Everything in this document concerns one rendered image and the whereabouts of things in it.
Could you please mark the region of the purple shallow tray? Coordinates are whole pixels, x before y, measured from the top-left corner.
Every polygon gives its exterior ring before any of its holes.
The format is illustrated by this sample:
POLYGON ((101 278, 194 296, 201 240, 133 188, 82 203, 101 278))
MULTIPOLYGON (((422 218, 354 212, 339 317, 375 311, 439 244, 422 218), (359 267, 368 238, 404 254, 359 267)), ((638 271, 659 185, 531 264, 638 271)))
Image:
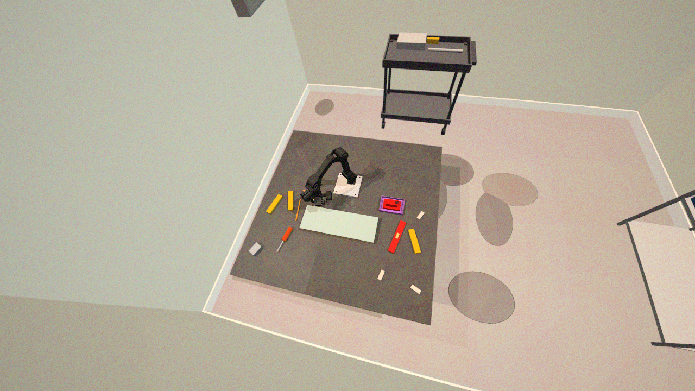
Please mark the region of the purple shallow tray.
POLYGON ((383 211, 383 212, 385 212, 385 213, 392 213, 393 215, 403 215, 404 203, 405 203, 405 199, 382 196, 382 197, 381 197, 381 202, 380 202, 379 211, 383 211), (400 201, 400 202, 401 202, 400 211, 383 210, 384 199, 393 199, 393 200, 398 200, 398 201, 400 201))

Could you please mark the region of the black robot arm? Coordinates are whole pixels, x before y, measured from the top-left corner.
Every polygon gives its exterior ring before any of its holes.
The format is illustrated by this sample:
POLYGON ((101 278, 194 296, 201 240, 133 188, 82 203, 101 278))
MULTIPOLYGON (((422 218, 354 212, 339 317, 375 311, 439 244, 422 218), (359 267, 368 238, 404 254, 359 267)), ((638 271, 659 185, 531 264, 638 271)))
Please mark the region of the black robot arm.
MULTIPOLYGON (((348 153, 346 153, 345 149, 343 148, 336 148, 333 149, 330 154, 327 155, 327 158, 325 161, 322 163, 322 165, 319 167, 319 169, 316 171, 314 175, 311 175, 308 180, 306 181, 306 191, 300 194, 302 199, 306 202, 308 199, 313 197, 313 194, 319 194, 320 193, 320 186, 322 185, 322 177, 325 175, 327 172, 328 168, 334 163, 334 162, 341 162, 341 166, 343 167, 342 176, 345 176, 347 180, 348 185, 354 185, 357 181, 357 175, 350 170, 349 163, 347 158, 349 158, 348 153), (335 154, 337 157, 333 157, 333 154, 335 154)), ((323 196, 319 197, 314 197, 314 205, 315 206, 322 206, 325 203, 325 200, 323 200, 323 196)))

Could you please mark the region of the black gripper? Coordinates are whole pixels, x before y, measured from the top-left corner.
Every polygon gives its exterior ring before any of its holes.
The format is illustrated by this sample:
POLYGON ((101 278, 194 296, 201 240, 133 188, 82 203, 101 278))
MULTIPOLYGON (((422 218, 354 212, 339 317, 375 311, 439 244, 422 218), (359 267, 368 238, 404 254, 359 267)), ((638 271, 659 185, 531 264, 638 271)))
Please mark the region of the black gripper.
POLYGON ((326 197, 326 202, 327 202, 327 201, 329 201, 329 200, 332 200, 332 191, 326 191, 326 193, 323 193, 323 194, 322 194, 322 191, 320 191, 319 194, 313 194, 313 197, 311 197, 310 199, 308 199, 308 201, 306 201, 306 202, 312 202, 312 203, 314 203, 314 200, 313 200, 314 197, 319 197, 319 196, 326 197))

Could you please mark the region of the orange-handled awl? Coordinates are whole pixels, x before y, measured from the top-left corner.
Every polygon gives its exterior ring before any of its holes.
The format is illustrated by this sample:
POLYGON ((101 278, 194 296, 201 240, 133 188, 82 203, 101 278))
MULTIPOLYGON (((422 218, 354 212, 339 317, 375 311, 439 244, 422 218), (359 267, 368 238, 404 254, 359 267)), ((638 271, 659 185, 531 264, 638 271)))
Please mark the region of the orange-handled awl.
MULTIPOLYGON (((283 240, 283 242, 285 242, 285 241, 287 240, 287 237, 289 236, 289 233, 290 233, 291 231, 292 231, 292 228, 289 227, 289 228, 287 229, 285 235, 284 235, 283 238, 281 239, 281 240, 283 240)), ((283 243, 283 242, 281 242, 281 243, 283 243)))

